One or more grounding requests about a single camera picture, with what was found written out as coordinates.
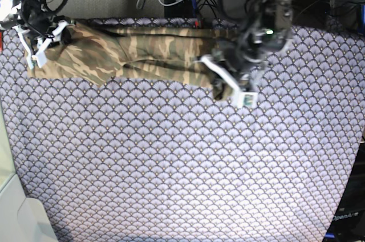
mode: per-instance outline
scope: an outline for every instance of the blue object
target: blue object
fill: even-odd
[[[335,235],[333,233],[326,233],[325,238],[332,238],[335,239]]]
[[[365,35],[365,5],[361,5],[361,24],[358,32]]]
[[[192,0],[192,5],[193,5],[193,17],[196,18],[196,13],[198,12],[198,3],[196,2],[196,0]]]

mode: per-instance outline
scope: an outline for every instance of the patterned tablecloth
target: patterned tablecloth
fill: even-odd
[[[176,82],[29,79],[15,31],[4,42],[15,165],[59,241],[322,241],[365,126],[363,39],[296,27],[255,110]]]

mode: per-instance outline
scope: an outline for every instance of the metal bracket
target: metal bracket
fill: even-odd
[[[256,108],[258,93],[243,92],[241,86],[233,78],[233,76],[226,69],[214,62],[214,58],[211,55],[204,55],[200,58],[200,62],[203,63],[208,69],[219,75],[233,89],[233,106],[237,108],[243,108],[243,106]]]
[[[42,68],[47,63],[47,57],[44,53],[49,45],[53,42],[59,42],[61,40],[61,34],[62,31],[70,25],[67,21],[61,21],[58,23],[58,27],[52,31],[52,35],[54,35],[54,38],[47,38],[45,41],[41,40],[41,43],[39,43],[38,51],[35,55],[32,55],[32,59],[37,62],[38,67]]]

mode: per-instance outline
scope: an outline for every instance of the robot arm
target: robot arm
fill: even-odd
[[[66,26],[69,25],[57,13],[68,0],[54,11],[46,0],[0,0],[0,29],[14,28],[28,55],[27,63],[33,69],[35,63],[43,67],[46,63],[44,51],[50,44],[68,41]]]
[[[251,69],[258,66],[261,69],[258,73],[262,75],[267,66],[267,54],[279,52],[291,42],[292,0],[253,1],[248,16],[239,21],[237,40],[218,41],[219,50],[213,57],[202,58],[202,63],[211,70],[212,64],[216,65],[216,83],[228,84],[234,89],[233,103],[238,107],[254,107],[257,101],[258,79],[251,77]],[[249,104],[244,102],[247,96],[250,96]]]

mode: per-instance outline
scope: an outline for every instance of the camouflage pants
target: camouflage pants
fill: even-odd
[[[215,75],[197,56],[210,54],[217,37],[233,31],[174,28],[105,28],[95,30],[78,23],[70,26],[70,45],[46,51],[47,64],[29,70],[35,78],[84,78],[98,86],[109,78],[169,79],[212,88]],[[214,88],[214,97],[224,99],[231,90]]]

